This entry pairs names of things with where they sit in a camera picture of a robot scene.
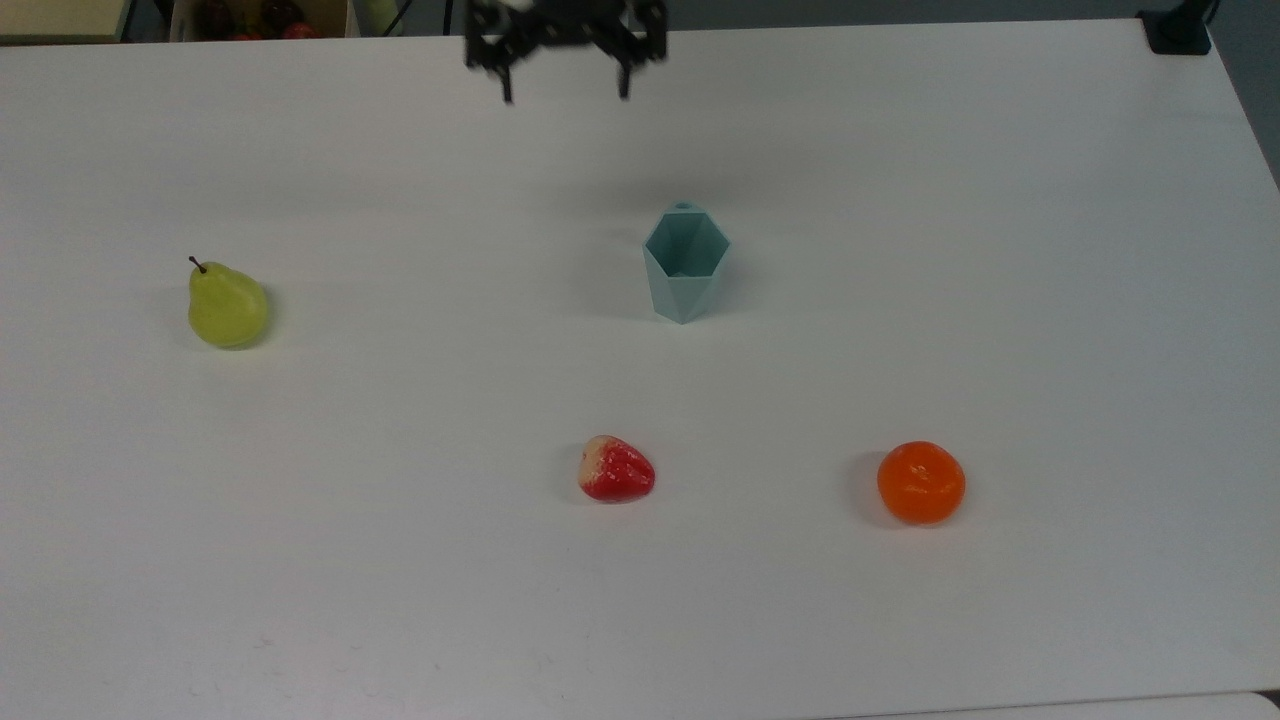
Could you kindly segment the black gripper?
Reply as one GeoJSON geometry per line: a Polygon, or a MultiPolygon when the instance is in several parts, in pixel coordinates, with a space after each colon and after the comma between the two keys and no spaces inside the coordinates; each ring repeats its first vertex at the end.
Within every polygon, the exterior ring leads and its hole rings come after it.
{"type": "Polygon", "coordinates": [[[664,1],[470,1],[468,23],[480,35],[465,35],[465,65],[495,78],[506,105],[515,104],[515,59],[506,45],[490,44],[484,36],[561,41],[611,33],[611,56],[618,64],[618,96],[623,101],[630,100],[634,72],[664,61],[668,55],[664,1]]]}

